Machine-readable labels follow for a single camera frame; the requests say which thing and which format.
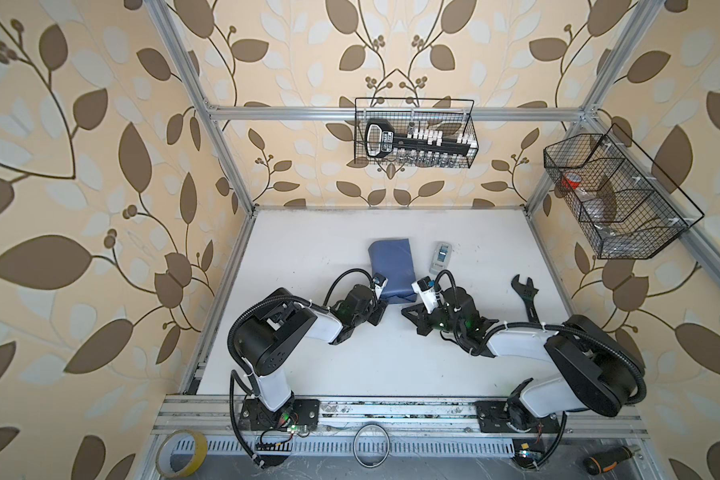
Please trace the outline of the blue wrapping paper sheet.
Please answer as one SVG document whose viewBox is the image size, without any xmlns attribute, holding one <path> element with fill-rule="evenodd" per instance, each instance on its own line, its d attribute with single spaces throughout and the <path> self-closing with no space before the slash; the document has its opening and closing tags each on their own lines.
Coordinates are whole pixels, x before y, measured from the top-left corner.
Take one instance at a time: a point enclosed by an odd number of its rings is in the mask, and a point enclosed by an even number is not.
<svg viewBox="0 0 720 480">
<path fill-rule="evenodd" d="M 414 303 L 417 294 L 412 285 L 416 277 L 409 240 L 377 240 L 369 246 L 368 253 L 372 273 L 387 280 L 381 299 L 391 304 Z"/>
</svg>

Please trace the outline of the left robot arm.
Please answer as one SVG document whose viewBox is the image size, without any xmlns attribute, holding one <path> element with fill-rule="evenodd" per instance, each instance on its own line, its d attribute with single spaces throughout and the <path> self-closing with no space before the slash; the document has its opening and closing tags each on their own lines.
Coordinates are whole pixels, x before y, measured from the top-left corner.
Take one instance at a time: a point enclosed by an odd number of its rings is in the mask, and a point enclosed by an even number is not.
<svg viewBox="0 0 720 480">
<path fill-rule="evenodd" d="M 251 399 L 244 404 L 251 425 L 258 429 L 285 428 L 295 423 L 295 396 L 288 385 L 284 364 L 306 338 L 338 345 L 364 324 L 378 325 L 388 302 L 382 298 L 388 279 L 352 268 L 339 275 L 365 276 L 334 305 L 326 297 L 318 305 L 279 288 L 248 308 L 234 322 L 227 349 L 235 363 L 230 385 L 238 385 Z"/>
</svg>

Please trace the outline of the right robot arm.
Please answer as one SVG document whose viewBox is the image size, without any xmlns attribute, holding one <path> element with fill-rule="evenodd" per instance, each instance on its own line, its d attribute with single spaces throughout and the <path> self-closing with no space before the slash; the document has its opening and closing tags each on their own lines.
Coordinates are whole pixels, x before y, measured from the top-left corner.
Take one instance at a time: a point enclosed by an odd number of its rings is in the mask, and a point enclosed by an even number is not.
<svg viewBox="0 0 720 480">
<path fill-rule="evenodd" d="M 430 277 L 413 282 L 420 301 L 402 311 L 419 335 L 437 330 L 470 356 L 527 358 L 555 367 L 551 376 L 521 381 L 495 413 L 496 421 L 525 432 L 553 414 L 592 411 L 615 417 L 646 397 L 644 367 L 625 347 L 583 315 L 561 324 L 543 322 L 533 281 L 514 276 L 510 285 L 524 304 L 524 321 L 488 319 L 464 288 L 444 289 Z"/>
</svg>

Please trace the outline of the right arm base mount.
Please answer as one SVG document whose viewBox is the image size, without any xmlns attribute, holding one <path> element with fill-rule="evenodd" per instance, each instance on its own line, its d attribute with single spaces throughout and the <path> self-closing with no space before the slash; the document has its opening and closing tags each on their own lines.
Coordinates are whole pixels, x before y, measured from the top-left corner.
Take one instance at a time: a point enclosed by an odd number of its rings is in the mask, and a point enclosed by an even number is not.
<svg viewBox="0 0 720 480">
<path fill-rule="evenodd" d="M 505 400 L 480 400 L 474 403 L 478 428 L 490 434 L 553 434 L 560 431 L 560 417 L 534 417 L 520 404 Z"/>
</svg>

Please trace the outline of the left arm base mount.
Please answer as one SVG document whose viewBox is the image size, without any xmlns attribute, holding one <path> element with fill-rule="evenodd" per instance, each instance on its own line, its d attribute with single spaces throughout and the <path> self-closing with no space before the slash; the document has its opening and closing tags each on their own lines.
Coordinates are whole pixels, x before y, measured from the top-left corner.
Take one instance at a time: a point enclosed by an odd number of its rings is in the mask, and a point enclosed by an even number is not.
<svg viewBox="0 0 720 480">
<path fill-rule="evenodd" d="M 318 399 L 289 399 L 276 411 L 268 410 L 259 399 L 247 399 L 242 407 L 243 423 L 253 431 L 314 431 L 319 422 L 321 402 Z"/>
</svg>

